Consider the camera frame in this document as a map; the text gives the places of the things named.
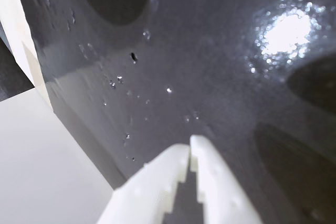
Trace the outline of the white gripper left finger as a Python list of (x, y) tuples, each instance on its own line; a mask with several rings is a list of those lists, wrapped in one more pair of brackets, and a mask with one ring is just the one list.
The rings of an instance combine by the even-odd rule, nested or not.
[(186, 181), (189, 159), (189, 145), (165, 149), (113, 191), (97, 223), (162, 223)]

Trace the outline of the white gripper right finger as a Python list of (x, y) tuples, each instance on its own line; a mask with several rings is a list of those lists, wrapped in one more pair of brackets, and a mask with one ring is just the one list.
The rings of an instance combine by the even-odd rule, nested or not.
[(196, 199), (203, 223), (262, 223), (230, 167), (209, 139), (190, 137), (190, 171), (196, 173)]

